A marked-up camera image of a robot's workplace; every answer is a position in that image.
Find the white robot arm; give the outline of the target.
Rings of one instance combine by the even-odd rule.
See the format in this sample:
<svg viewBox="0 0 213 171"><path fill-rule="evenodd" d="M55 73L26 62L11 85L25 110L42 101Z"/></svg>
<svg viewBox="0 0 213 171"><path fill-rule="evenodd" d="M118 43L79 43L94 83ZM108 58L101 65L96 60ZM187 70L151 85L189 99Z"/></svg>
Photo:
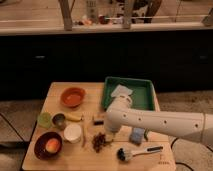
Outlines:
<svg viewBox="0 0 213 171"><path fill-rule="evenodd" d="M213 114L138 110L128 95L118 95L106 110L104 127L117 133L122 126L148 129L213 147Z"/></svg>

